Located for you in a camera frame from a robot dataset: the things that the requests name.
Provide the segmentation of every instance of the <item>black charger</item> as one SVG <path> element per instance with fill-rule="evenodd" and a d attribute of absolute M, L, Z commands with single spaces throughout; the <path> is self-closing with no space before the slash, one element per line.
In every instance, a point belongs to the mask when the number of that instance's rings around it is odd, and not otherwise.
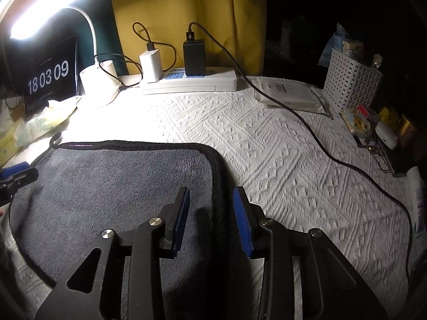
<path fill-rule="evenodd" d="M 186 76 L 205 76 L 204 39 L 194 39 L 194 32 L 187 32 L 187 40 L 183 44 L 183 50 Z"/>

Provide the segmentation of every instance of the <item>white lamp base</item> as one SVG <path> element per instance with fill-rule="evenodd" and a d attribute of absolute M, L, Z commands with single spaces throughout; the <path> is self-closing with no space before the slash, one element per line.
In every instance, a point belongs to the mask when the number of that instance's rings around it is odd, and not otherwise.
<path fill-rule="evenodd" d="M 117 77 L 114 63 L 111 60 L 102 63 L 102 68 Z M 96 63 L 80 72 L 85 95 L 84 106 L 98 108 L 112 102 L 119 93 L 120 82 L 106 74 L 100 64 Z"/>

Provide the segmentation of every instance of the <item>lamp head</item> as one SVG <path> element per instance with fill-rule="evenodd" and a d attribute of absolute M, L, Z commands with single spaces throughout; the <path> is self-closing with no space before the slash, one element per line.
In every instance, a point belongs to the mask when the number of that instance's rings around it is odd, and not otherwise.
<path fill-rule="evenodd" d="M 31 37 L 52 15 L 73 1 L 37 0 L 13 25 L 10 38 L 25 39 Z"/>

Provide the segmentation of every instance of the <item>yellow floral tissue package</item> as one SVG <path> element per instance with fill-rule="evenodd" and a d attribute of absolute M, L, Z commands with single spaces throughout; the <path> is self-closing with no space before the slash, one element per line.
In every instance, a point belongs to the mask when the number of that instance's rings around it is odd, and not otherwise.
<path fill-rule="evenodd" d="M 76 109 L 81 96 L 73 96 L 61 102 L 50 100 L 49 106 L 27 123 L 19 118 L 13 122 L 9 111 L 0 113 L 0 165 L 4 165 L 24 145 L 48 133 L 65 121 Z"/>

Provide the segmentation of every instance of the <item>woven plastic basket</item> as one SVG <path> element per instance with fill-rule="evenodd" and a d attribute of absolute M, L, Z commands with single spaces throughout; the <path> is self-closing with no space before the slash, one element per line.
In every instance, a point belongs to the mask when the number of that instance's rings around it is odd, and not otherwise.
<path fill-rule="evenodd" d="M 359 104 L 369 107 L 383 74 L 332 49 L 323 96 L 340 112 Z"/>

